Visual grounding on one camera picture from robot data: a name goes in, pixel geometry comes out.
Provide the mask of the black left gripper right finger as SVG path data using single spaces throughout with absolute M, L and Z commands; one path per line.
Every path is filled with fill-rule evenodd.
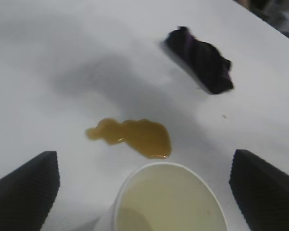
M 289 175 L 248 150 L 234 153 L 230 188 L 252 231 L 289 231 Z

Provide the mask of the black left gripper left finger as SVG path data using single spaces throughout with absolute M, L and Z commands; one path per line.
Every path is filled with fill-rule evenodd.
M 39 231 L 60 187 L 55 151 L 45 151 L 0 179 L 0 231 Z

